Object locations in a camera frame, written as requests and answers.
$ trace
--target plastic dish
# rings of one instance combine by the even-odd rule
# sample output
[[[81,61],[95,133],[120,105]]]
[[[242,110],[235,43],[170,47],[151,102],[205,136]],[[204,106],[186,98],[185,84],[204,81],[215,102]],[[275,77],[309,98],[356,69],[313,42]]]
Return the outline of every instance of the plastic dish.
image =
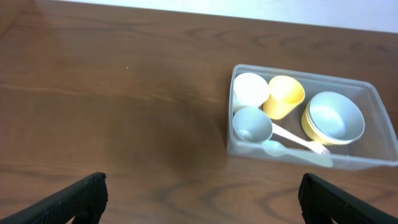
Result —
[[[318,166],[318,164],[310,162],[310,160],[302,159],[301,157],[308,156],[311,157],[312,160],[316,160],[317,158],[324,159],[326,156],[333,161],[332,168],[348,170],[398,165],[398,142],[396,134],[379,94],[370,83],[277,68],[237,65],[233,70],[231,86],[233,86],[234,79],[238,75],[247,72],[258,74],[267,82],[277,75],[287,75],[295,78],[302,84],[305,89],[305,99],[303,103],[296,107],[285,118],[278,121],[273,120],[273,122],[300,138],[310,140],[303,131],[301,118],[311,98],[323,91],[340,93],[354,102],[362,111],[366,129],[362,137],[355,142],[342,146],[327,146],[331,151],[330,155],[315,154],[305,149],[303,146],[273,135],[271,140],[280,142],[289,150],[294,150],[295,155],[300,154],[300,156],[293,156],[292,154],[286,153],[282,156],[275,157],[268,154],[267,150],[264,150],[262,144],[242,141],[234,135],[232,129],[233,92],[231,88],[228,111],[227,150],[229,154],[314,166]]]
[[[315,95],[302,118],[304,132],[326,145],[344,145],[361,138],[365,120],[361,110],[347,97],[330,91]]]

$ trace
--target table surface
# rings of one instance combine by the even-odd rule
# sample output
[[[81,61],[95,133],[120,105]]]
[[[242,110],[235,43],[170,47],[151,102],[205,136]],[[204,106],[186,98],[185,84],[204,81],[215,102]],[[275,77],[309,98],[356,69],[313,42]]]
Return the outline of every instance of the table surface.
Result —
[[[398,127],[397,34],[58,1],[2,10],[0,218],[96,171],[102,223],[303,223],[306,172],[398,217],[398,168],[226,153],[239,63],[370,82]]]

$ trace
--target plastic bin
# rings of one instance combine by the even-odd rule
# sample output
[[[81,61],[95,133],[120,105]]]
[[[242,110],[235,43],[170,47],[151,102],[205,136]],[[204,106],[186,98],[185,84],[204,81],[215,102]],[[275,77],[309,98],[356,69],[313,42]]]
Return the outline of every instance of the plastic bin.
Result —
[[[295,135],[310,140],[301,127],[301,116],[308,101],[321,91],[335,91],[347,96],[362,111],[365,118],[365,132],[363,136],[345,146],[327,146],[331,155],[315,154],[305,147],[272,135],[272,140],[281,142],[289,150],[302,156],[322,159],[329,157],[333,161],[332,168],[360,170],[376,166],[398,165],[398,142],[396,134],[388,117],[387,111],[374,86],[368,82],[350,80],[346,78],[330,77],[305,72],[295,72],[278,68],[258,67],[253,65],[237,65],[233,70],[231,89],[229,91],[229,115],[228,115],[228,146],[229,154],[258,159],[272,159],[294,162],[300,164],[316,165],[297,156],[285,154],[274,157],[266,152],[259,143],[239,140],[233,132],[233,83],[234,79],[246,72],[252,72],[263,77],[267,82],[277,75],[288,75],[297,79],[305,89],[304,102],[294,109],[285,118],[273,121]]]

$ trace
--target plastic cup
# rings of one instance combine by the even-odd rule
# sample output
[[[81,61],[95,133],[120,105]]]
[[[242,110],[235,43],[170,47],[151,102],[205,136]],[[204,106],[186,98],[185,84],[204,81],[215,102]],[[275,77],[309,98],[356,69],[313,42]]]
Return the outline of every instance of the plastic cup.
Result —
[[[269,97],[268,83],[254,73],[238,75],[233,85],[233,111],[246,106],[260,107]]]
[[[235,113],[233,129],[240,140],[263,142],[272,136],[272,121],[259,108],[248,106]]]
[[[282,119],[305,98],[304,87],[296,79],[284,75],[269,82],[270,95],[262,107],[272,119]]]

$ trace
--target yellow cup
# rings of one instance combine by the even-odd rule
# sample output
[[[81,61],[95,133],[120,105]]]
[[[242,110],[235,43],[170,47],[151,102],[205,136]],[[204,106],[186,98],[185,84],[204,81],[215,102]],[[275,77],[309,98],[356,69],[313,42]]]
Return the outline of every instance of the yellow cup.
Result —
[[[305,91],[299,81],[279,75],[268,84],[270,95],[262,109],[272,119],[282,119],[305,98]]]

